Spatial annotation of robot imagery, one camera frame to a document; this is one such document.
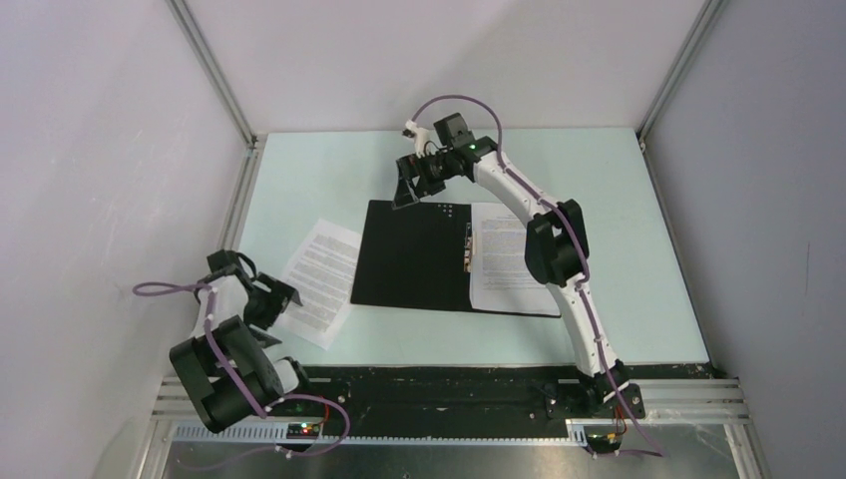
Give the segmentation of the white text-printed paper sheet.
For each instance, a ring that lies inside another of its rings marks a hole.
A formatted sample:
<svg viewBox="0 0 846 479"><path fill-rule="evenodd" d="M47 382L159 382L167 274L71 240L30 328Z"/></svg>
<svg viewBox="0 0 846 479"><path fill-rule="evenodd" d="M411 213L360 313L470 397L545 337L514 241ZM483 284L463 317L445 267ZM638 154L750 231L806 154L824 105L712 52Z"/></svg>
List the white text-printed paper sheet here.
<svg viewBox="0 0 846 479"><path fill-rule="evenodd" d="M289 307L280 324L296 336L330 348L351 311L362 236L326 220L318 220L283 271L300 304Z"/></svg>

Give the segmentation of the white blank-backed paper sheet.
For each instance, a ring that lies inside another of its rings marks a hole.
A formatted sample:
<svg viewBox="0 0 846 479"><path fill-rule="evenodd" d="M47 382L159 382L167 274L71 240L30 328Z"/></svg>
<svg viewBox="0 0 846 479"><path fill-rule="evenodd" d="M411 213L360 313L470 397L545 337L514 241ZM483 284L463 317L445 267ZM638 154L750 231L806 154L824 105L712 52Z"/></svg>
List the white blank-backed paper sheet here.
<svg viewBox="0 0 846 479"><path fill-rule="evenodd" d="M560 310L525 262L526 228L502 204L471 205L471 306L491 313L558 317Z"/></svg>

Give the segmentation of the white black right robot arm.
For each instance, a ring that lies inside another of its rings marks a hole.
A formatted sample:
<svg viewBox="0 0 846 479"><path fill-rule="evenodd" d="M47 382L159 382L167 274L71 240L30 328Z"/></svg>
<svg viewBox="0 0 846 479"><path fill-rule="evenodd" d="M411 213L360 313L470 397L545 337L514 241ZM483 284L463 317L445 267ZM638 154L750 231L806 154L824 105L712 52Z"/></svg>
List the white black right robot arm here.
<svg viewBox="0 0 846 479"><path fill-rule="evenodd" d="M411 154L396 161L393 208L403 209L465 177L498 199L526 228L524 260L546 287L562 315L576 354L583 409L607 415L623 399L630 376L608 339L590 289L589 249L581 206L555 202L498 150L484 155L469 147Z"/></svg>

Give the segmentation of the red and black folder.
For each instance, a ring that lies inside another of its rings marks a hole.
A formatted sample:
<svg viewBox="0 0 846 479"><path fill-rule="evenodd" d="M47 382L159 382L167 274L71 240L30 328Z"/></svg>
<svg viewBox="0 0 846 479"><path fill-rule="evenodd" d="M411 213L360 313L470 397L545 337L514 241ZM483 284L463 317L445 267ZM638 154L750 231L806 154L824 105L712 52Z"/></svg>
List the red and black folder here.
<svg viewBox="0 0 846 479"><path fill-rule="evenodd" d="M393 210L387 201L371 201L351 302L491 313L471 306L470 273L463 270L471 205L421 203Z"/></svg>

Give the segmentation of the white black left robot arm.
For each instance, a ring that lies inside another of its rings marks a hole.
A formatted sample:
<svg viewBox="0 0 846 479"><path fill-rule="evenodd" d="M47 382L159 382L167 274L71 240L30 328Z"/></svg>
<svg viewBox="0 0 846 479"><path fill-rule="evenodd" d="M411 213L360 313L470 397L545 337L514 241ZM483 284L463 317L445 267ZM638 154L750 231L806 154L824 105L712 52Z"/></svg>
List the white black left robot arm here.
<svg viewBox="0 0 846 479"><path fill-rule="evenodd" d="M266 330L296 291L267 275L247 284L234 274L173 291L193 292L201 304L191 336L172 347L169 358L208 431L264 417L275 401L291 415L312 407L315 390L302 365L290 356L271 359L264 346L275 342Z"/></svg>

